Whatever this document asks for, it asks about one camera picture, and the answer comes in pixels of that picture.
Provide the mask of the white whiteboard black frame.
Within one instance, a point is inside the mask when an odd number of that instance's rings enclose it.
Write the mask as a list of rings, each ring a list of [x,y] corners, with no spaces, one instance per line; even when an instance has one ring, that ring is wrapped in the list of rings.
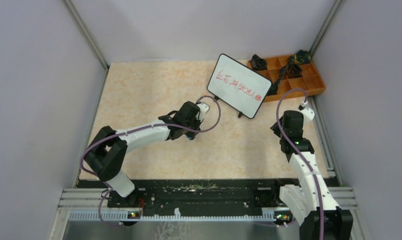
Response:
[[[206,89],[241,116],[253,119],[271,87],[271,80],[222,53],[218,56]]]

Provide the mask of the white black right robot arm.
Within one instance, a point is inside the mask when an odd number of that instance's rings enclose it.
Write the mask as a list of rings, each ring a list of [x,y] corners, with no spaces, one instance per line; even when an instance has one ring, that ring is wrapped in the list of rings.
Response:
[[[295,170],[298,185],[286,184],[271,191],[276,206],[289,207],[299,225],[301,240],[349,240],[354,219],[332,196],[317,164],[312,143],[303,127],[314,118],[312,109],[286,110],[271,127],[280,149]]]

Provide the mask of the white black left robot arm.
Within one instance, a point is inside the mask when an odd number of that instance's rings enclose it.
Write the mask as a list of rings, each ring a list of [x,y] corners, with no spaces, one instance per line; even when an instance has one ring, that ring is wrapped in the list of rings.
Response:
[[[157,120],[134,128],[114,130],[102,127],[83,154],[83,161],[93,174],[119,195],[127,207],[138,203],[139,193],[130,178],[122,171],[126,154],[147,145],[173,141],[181,136],[193,140],[210,106],[204,102],[185,102],[179,110],[160,116]]]

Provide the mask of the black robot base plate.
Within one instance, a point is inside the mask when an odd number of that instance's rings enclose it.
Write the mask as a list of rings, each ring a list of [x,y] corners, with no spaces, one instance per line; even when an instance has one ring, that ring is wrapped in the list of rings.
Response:
[[[175,179],[134,180],[135,190],[127,197],[116,192],[107,197],[111,208],[135,207],[146,217],[261,216],[263,208],[282,207],[280,187],[299,186],[295,178],[271,179]]]

